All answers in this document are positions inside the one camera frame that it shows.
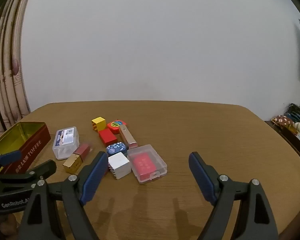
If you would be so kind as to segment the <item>tan rectangular box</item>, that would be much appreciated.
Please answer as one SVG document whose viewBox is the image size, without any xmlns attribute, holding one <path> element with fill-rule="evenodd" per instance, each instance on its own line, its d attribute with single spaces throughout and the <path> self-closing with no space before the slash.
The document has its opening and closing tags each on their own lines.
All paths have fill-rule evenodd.
<svg viewBox="0 0 300 240">
<path fill-rule="evenodd" d="M 138 143 L 136 142 L 126 125 L 120 125 L 119 132 L 122 140 L 124 141 L 128 149 L 138 147 Z"/>
</svg>

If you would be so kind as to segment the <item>red gold lipstick box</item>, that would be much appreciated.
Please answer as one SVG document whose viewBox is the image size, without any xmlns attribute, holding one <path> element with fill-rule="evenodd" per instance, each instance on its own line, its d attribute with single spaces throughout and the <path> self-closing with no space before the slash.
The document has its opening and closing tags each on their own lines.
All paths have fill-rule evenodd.
<svg viewBox="0 0 300 240">
<path fill-rule="evenodd" d="M 63 168 L 66 173 L 75 174 L 83 164 L 83 161 L 91 151 L 89 144 L 81 144 L 66 161 L 63 163 Z"/>
</svg>

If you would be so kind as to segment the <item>yellow cube block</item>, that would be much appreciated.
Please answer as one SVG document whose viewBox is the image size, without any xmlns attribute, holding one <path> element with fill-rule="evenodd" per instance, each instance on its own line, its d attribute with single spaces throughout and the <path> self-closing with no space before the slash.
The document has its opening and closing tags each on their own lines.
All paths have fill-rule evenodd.
<svg viewBox="0 0 300 240">
<path fill-rule="evenodd" d="M 107 123 L 105 118 L 99 116 L 97 118 L 94 118 L 92 121 L 92 126 L 93 126 L 93 130 L 96 132 L 102 131 L 104 129 L 106 129 L 107 127 Z"/>
</svg>

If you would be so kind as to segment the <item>cluttered side shelf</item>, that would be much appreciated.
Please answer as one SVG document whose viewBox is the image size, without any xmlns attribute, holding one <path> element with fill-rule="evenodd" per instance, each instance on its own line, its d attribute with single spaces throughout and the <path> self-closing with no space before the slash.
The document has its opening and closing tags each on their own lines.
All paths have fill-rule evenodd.
<svg viewBox="0 0 300 240">
<path fill-rule="evenodd" d="M 291 103 L 284 114 L 277 115 L 265 123 L 276 131 L 300 157 L 300 133 L 293 127 L 300 122 L 300 107 Z"/>
</svg>

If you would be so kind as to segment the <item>blue patterned small tin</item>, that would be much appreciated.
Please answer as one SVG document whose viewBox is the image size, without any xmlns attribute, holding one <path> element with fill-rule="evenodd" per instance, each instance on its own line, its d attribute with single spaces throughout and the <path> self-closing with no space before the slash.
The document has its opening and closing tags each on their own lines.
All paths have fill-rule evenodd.
<svg viewBox="0 0 300 240">
<path fill-rule="evenodd" d="M 127 156 L 127 150 L 128 148 L 123 142 L 116 142 L 106 147 L 106 152 L 109 157 L 120 152 L 124 156 Z"/>
</svg>

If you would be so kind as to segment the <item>red toffee tin box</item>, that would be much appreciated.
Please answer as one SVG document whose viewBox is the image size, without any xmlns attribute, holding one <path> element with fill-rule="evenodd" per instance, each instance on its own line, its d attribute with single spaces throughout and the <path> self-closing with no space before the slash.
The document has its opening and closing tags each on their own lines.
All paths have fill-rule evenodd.
<svg viewBox="0 0 300 240">
<path fill-rule="evenodd" d="M 17 153 L 17 157 L 0 166 L 0 174 L 25 173 L 43 150 L 51 136 L 44 122 L 19 122 L 0 136 L 0 157 Z"/>
</svg>

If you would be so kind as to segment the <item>beige patterned curtain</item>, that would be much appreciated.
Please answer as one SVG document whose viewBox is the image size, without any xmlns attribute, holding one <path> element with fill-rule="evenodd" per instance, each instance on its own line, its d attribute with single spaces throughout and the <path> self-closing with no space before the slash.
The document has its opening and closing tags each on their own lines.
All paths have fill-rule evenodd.
<svg viewBox="0 0 300 240">
<path fill-rule="evenodd" d="M 21 69 L 28 0 L 0 0 L 0 136 L 30 113 Z"/>
</svg>

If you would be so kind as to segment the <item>red tape measure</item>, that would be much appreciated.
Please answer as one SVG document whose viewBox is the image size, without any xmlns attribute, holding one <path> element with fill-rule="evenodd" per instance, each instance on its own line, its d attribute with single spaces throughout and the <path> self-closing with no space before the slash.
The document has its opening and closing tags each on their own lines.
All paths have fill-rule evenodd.
<svg viewBox="0 0 300 240">
<path fill-rule="evenodd" d="M 126 123 L 120 119 L 117 119 L 117 120 L 107 123 L 107 128 L 113 134 L 119 134 L 120 133 L 120 129 L 119 129 L 120 125 L 126 125 Z"/>
</svg>

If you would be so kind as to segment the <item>red rectangular block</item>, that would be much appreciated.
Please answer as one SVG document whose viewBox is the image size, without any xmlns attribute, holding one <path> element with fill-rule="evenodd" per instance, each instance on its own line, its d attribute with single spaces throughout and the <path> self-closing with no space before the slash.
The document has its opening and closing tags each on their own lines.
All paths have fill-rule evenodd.
<svg viewBox="0 0 300 240">
<path fill-rule="evenodd" d="M 108 128 L 105 128 L 98 132 L 98 135 L 104 144 L 104 146 L 109 146 L 114 143 L 117 143 L 117 137 L 112 133 L 112 131 Z"/>
</svg>

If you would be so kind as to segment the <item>white cube block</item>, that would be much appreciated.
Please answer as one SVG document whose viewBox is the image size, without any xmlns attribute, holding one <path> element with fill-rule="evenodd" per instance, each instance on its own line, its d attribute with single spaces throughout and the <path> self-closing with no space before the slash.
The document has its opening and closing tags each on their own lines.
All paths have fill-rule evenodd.
<svg viewBox="0 0 300 240">
<path fill-rule="evenodd" d="M 122 152 L 108 157 L 108 167 L 117 180 L 132 171 L 128 158 Z"/>
</svg>

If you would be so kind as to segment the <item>clear case red cards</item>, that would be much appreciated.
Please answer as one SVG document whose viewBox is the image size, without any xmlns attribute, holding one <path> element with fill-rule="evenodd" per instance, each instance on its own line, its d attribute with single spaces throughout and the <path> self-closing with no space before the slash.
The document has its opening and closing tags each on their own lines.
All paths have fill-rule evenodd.
<svg viewBox="0 0 300 240">
<path fill-rule="evenodd" d="M 167 164 L 150 144 L 129 149 L 127 158 L 140 184 L 159 179 L 167 174 Z"/>
</svg>

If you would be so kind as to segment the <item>clear box blue label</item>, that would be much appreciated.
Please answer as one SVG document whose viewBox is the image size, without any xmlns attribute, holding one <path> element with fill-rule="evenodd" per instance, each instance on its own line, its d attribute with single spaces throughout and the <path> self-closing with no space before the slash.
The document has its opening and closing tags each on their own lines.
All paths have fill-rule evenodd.
<svg viewBox="0 0 300 240">
<path fill-rule="evenodd" d="M 59 129 L 56 132 L 52 150 L 57 160 L 68 159 L 78 147 L 79 135 L 77 127 L 72 126 Z"/>
</svg>

